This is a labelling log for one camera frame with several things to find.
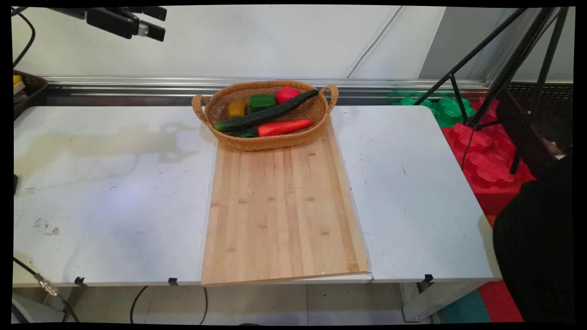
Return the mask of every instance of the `tripod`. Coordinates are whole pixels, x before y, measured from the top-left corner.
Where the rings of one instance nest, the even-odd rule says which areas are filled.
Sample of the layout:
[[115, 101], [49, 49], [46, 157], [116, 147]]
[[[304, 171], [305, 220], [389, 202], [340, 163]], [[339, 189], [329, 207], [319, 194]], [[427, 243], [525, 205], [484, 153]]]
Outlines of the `tripod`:
[[477, 45], [465, 58], [463, 58], [458, 64], [455, 65], [451, 70], [448, 71], [446, 75], [444, 75], [434, 86], [430, 88], [421, 98], [416, 101], [414, 105], [421, 104], [424, 100], [426, 100], [432, 93], [434, 93], [442, 84], [444, 84], [447, 80], [450, 79], [450, 82], [454, 89], [455, 97], [458, 101], [458, 106], [461, 109], [461, 114], [463, 115], [463, 124], [467, 126], [472, 126], [473, 129], [471, 131], [471, 138], [469, 139], [469, 145], [465, 150], [463, 155], [463, 160], [461, 163], [461, 168], [464, 166], [465, 156], [467, 155], [468, 148], [471, 144], [473, 139], [473, 133], [476, 130], [481, 130], [483, 127], [500, 124], [502, 122], [506, 122], [509, 120], [520, 120], [523, 122], [524, 125], [524, 133], [522, 135], [522, 140], [519, 145], [516, 146], [516, 152], [514, 155], [514, 160], [510, 167], [510, 173], [514, 174], [518, 170], [519, 161], [522, 157], [522, 150], [524, 149], [524, 144], [526, 141], [526, 136], [528, 135], [530, 122], [532, 120], [532, 114], [538, 110], [540, 104], [540, 97], [542, 93], [542, 88], [544, 87], [544, 83], [546, 81], [546, 75], [550, 69], [550, 65], [552, 63], [552, 58], [554, 57], [554, 52], [556, 50], [556, 46], [558, 41], [561, 37], [562, 28], [565, 24], [566, 14], [569, 10], [569, 7], [560, 7], [558, 13], [552, 18], [552, 21], [556, 18], [556, 24], [554, 27], [554, 31], [552, 32], [550, 43], [548, 44], [548, 49], [546, 50], [546, 54], [544, 56], [544, 61], [542, 63], [542, 68], [540, 69], [540, 74], [538, 76], [538, 81], [536, 88], [534, 89], [534, 94], [532, 97], [532, 105], [529, 111], [525, 113], [520, 113], [518, 116], [507, 117], [507, 118], [500, 118], [493, 122], [481, 124], [489, 105], [493, 101], [493, 99], [498, 96], [502, 90], [510, 83], [511, 79], [514, 77], [516, 71], [519, 67], [524, 63], [524, 60], [528, 57], [538, 40], [542, 34], [548, 29], [552, 21], [547, 24], [548, 18], [552, 16], [553, 11], [555, 8], [542, 8], [538, 13], [537, 17], [534, 19], [532, 25], [529, 27], [528, 31], [522, 38], [522, 41], [518, 44], [515, 48], [514, 53], [511, 57], [507, 60], [505, 66], [502, 68], [501, 72], [497, 75], [495, 80], [492, 82], [490, 91], [485, 98], [485, 101], [479, 107], [477, 114], [472, 118], [469, 119], [465, 112], [465, 107], [463, 105], [463, 100], [461, 98], [461, 93], [458, 91], [457, 81], [454, 78], [454, 74], [462, 68], [469, 60], [471, 60], [480, 50], [482, 50], [488, 43], [490, 43], [497, 35], [499, 35], [504, 29], [506, 29], [514, 20], [516, 20], [527, 8], [520, 8], [516, 10], [510, 17], [508, 17], [502, 24], [500, 24], [497, 29], [495, 29], [489, 36], [487, 36], [479, 45]]

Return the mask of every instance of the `red tomato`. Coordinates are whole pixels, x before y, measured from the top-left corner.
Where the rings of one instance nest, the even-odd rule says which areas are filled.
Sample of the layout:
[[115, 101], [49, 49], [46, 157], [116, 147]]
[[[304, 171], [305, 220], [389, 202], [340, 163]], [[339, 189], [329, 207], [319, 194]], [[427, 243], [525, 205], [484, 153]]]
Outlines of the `red tomato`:
[[293, 87], [285, 86], [285, 87], [282, 87], [277, 92], [277, 95], [275, 95], [275, 98], [277, 100], [277, 103], [283, 103], [283, 102], [291, 99], [292, 97], [296, 97], [297, 95], [299, 95], [299, 92], [297, 89], [295, 89]]

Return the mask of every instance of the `white wall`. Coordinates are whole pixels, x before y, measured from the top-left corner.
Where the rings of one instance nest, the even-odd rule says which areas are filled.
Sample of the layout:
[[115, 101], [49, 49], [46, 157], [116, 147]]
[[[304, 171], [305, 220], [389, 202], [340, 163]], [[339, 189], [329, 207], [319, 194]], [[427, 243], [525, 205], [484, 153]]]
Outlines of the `white wall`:
[[[469, 54], [516, 8], [447, 7], [420, 72], [420, 79], [440, 79]], [[457, 73], [458, 80], [485, 81], [524, 14], [497, 35]]]
[[[556, 46], [554, 57], [548, 75], [547, 82], [572, 82], [573, 67], [575, 61], [575, 7], [569, 7], [566, 15], [565, 25], [562, 28], [561, 38]], [[532, 52], [528, 55], [524, 63], [519, 67], [512, 81], [530, 81], [536, 82], [540, 73], [540, 68], [546, 55], [546, 49], [552, 37], [552, 31], [556, 21], [544, 32]]]
[[[167, 6], [163, 43], [123, 39], [46, 8], [17, 69], [39, 76], [344, 78], [398, 6]], [[406, 6], [352, 78], [415, 79], [444, 7]], [[12, 56], [28, 26], [12, 18]]]

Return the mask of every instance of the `gray floor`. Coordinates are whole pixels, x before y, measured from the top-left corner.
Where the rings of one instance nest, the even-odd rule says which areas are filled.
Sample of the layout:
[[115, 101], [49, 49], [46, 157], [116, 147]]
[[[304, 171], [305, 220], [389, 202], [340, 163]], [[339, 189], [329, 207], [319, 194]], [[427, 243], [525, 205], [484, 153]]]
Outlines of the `gray floor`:
[[[129, 323], [142, 287], [75, 288], [69, 302], [82, 322]], [[403, 324], [397, 284], [243, 285], [211, 287], [206, 325]], [[134, 309], [134, 322], [199, 324], [200, 286], [149, 287]], [[430, 318], [419, 324], [429, 324]]]

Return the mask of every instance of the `green foam mat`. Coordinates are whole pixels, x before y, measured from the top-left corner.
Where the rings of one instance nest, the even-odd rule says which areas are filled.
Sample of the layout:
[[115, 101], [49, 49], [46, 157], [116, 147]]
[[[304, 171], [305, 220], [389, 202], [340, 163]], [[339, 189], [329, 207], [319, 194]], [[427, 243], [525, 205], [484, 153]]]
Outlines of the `green foam mat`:
[[491, 318], [478, 289], [438, 312], [444, 323], [490, 323]]

